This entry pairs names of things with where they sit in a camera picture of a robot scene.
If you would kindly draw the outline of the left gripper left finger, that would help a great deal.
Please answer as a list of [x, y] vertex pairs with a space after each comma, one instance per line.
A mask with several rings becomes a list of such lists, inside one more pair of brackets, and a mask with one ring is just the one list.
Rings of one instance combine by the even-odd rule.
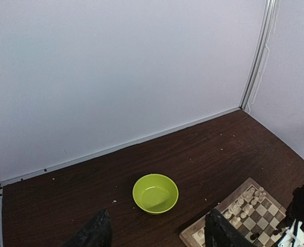
[[108, 211], [100, 209], [95, 216], [63, 246], [106, 247], [112, 245], [112, 228]]

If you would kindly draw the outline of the wooden chess board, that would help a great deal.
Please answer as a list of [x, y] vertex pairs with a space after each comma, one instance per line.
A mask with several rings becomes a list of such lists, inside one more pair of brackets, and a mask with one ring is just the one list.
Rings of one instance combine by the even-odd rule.
[[248, 178], [217, 209], [254, 246], [274, 246], [285, 230], [275, 235], [286, 209], [252, 178]]

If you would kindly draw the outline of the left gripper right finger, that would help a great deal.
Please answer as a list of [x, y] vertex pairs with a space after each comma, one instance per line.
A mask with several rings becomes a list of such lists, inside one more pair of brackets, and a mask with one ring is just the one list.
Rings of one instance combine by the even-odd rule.
[[234, 226], [217, 210], [211, 209], [205, 216], [205, 246], [253, 247]]

